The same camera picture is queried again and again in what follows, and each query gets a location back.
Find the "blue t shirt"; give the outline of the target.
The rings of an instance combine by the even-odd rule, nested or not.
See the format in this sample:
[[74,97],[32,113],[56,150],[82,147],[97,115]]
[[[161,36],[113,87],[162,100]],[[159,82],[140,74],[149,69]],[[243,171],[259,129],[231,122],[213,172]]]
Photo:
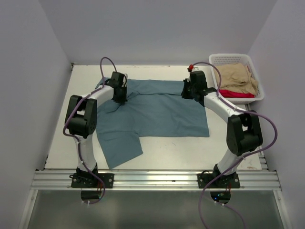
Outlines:
[[127,102],[98,107],[96,133],[110,169],[143,154],[140,137],[210,136],[205,108],[182,90],[182,81],[129,79]]

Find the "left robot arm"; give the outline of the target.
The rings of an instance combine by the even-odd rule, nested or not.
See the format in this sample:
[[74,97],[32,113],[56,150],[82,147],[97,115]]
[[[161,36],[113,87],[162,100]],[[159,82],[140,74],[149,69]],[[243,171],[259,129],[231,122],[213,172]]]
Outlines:
[[97,161],[94,157],[92,135],[97,126],[98,107],[105,102],[127,102],[127,76],[113,72],[110,79],[102,78],[102,84],[87,95],[70,97],[63,134],[75,141],[79,163],[76,174],[88,187],[98,184]]

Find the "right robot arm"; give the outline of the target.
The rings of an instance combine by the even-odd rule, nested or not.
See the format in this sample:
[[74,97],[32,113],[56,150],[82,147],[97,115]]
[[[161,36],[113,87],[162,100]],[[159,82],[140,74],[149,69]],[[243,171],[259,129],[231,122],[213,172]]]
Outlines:
[[183,99],[195,100],[201,106],[212,110],[227,124],[227,151],[221,161],[214,166],[212,178],[207,178],[207,174],[203,174],[204,180],[213,181],[217,187],[224,187],[236,172],[239,160],[263,143],[259,116],[256,111],[240,109],[220,97],[214,87],[208,87],[203,71],[189,70],[189,77],[183,82]]

